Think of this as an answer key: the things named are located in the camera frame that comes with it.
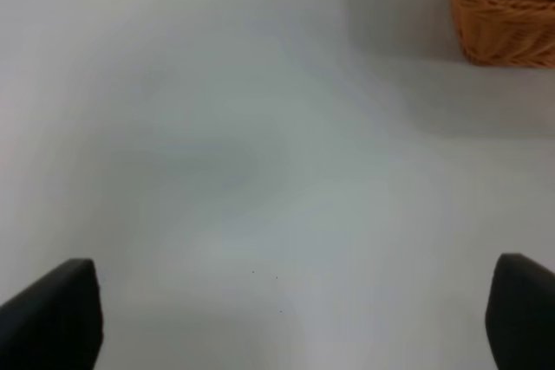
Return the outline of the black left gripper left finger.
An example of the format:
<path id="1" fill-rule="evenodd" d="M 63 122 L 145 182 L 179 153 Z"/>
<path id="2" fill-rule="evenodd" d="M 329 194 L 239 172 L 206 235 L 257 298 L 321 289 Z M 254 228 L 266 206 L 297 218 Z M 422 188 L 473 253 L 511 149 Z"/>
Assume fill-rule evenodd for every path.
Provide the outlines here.
<path id="1" fill-rule="evenodd" d="M 92 370 L 102 343 L 91 259 L 69 259 L 1 306 L 2 369 Z"/>

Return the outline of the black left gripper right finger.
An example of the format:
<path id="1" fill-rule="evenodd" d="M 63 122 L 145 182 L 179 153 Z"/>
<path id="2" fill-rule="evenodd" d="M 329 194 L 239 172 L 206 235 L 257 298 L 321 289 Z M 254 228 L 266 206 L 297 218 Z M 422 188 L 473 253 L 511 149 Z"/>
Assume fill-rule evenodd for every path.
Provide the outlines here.
<path id="1" fill-rule="evenodd" d="M 498 369 L 553 369 L 554 273 L 522 254 L 501 255 L 485 327 Z"/>

